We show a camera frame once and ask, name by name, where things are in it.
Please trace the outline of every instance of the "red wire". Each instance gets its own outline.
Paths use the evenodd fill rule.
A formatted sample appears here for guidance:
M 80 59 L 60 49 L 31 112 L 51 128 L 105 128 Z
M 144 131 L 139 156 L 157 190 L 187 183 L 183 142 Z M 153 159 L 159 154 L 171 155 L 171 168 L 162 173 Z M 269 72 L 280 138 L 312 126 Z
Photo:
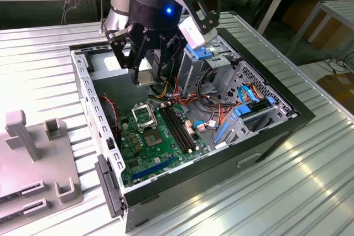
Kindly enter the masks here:
M 118 138 L 118 119 L 117 119 L 117 114 L 116 114 L 116 109 L 114 108 L 115 106 L 115 103 L 114 102 L 111 102 L 110 99 L 108 99 L 106 96 L 101 96 L 103 99 L 105 99 L 107 102 L 109 102 L 109 104 L 111 105 L 112 107 L 112 110 L 113 110 L 113 113 L 114 113 L 114 121 L 116 123 L 116 140 Z

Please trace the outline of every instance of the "black plastic latch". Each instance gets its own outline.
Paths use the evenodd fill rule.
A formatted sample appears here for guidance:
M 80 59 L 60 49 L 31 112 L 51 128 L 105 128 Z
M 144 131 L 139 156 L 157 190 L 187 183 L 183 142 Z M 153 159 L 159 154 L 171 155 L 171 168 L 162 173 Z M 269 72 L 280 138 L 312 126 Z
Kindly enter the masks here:
M 108 209 L 112 218 L 122 216 L 124 214 L 124 205 L 119 194 L 117 182 L 114 182 L 114 172 L 110 167 L 109 161 L 101 154 L 98 157 L 98 162 L 95 163 L 95 168 L 100 179 Z

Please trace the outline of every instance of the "blue connector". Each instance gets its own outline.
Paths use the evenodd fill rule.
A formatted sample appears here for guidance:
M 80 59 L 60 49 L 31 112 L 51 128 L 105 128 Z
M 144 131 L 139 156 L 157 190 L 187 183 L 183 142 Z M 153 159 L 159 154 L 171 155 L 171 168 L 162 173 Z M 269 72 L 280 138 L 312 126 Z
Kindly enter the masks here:
M 236 107 L 233 112 L 235 113 L 235 115 L 237 115 L 238 117 L 246 114 L 246 113 L 250 113 L 251 109 L 248 108 L 247 105 L 243 105 L 243 106 L 238 106 Z
M 267 100 L 268 100 L 268 102 L 270 103 L 270 105 L 275 104 L 275 99 L 274 99 L 272 96 L 269 96 L 269 97 L 267 98 Z
M 189 44 L 187 44 L 186 47 L 193 54 L 196 60 L 208 59 L 214 56 L 212 53 L 208 52 L 205 47 L 202 47 L 198 50 L 193 50 Z
M 251 100 L 253 100 L 253 101 L 255 101 L 255 102 L 259 102 L 259 99 L 257 99 L 257 98 L 255 97 L 255 95 L 253 94 L 253 92 L 252 92 L 247 86 L 241 86 L 241 87 L 238 88 L 238 97 L 240 98 L 240 100 L 241 100 L 242 103 L 244 103 L 244 99 L 243 99 L 242 93 L 241 93 L 242 90 L 245 90 L 245 91 L 248 93 L 248 95 L 249 95 L 249 97 L 251 98 Z

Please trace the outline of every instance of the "black ram slot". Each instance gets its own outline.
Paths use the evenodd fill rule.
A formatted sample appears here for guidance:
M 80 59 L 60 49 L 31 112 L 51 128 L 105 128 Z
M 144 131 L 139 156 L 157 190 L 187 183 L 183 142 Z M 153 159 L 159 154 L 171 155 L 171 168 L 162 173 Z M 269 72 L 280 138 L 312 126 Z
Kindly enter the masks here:
M 173 126 L 173 122 L 170 120 L 167 112 L 165 110 L 160 111 L 162 118 L 164 119 L 165 123 L 167 124 L 168 128 L 170 129 L 172 135 L 174 136 L 175 140 L 178 142 L 179 146 L 181 147 L 183 153 L 184 150 L 188 150 L 188 147 L 185 145 L 185 142 L 181 138 L 181 135 L 178 134 L 177 129 Z
M 184 127 L 178 121 L 178 118 L 177 118 L 177 115 L 175 114 L 175 112 L 172 111 L 172 109 L 169 109 L 167 112 L 170 115 L 171 119 L 173 120 L 174 124 L 176 124 L 178 126 L 179 131 L 182 132 L 182 138 L 186 142 L 186 144 L 188 145 L 189 149 L 192 149 L 194 147 L 193 142 L 190 139 L 189 134 L 186 132 Z
M 187 132 L 180 124 L 176 114 L 171 110 L 171 108 L 167 107 L 160 109 L 160 114 L 172 132 L 173 137 L 178 142 L 182 152 L 187 153 L 189 149 L 193 149 L 194 145 L 192 140 L 187 135 Z

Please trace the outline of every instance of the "ribbed metal surface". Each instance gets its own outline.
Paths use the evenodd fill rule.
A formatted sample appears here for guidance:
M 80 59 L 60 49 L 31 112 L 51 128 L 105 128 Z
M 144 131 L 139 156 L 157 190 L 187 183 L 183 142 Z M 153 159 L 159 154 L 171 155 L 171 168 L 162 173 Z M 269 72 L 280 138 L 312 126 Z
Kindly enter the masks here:
M 323 1 L 321 8 L 354 30 L 354 0 Z
M 241 18 L 224 13 L 220 21 L 316 118 L 269 159 L 131 235 L 352 235 L 352 118 Z M 104 39 L 98 23 L 0 32 L 2 110 L 25 110 L 28 124 L 64 119 L 85 198 L 9 235 L 123 234 L 120 220 L 110 217 L 94 169 L 97 154 L 79 104 L 68 50 L 70 44 Z

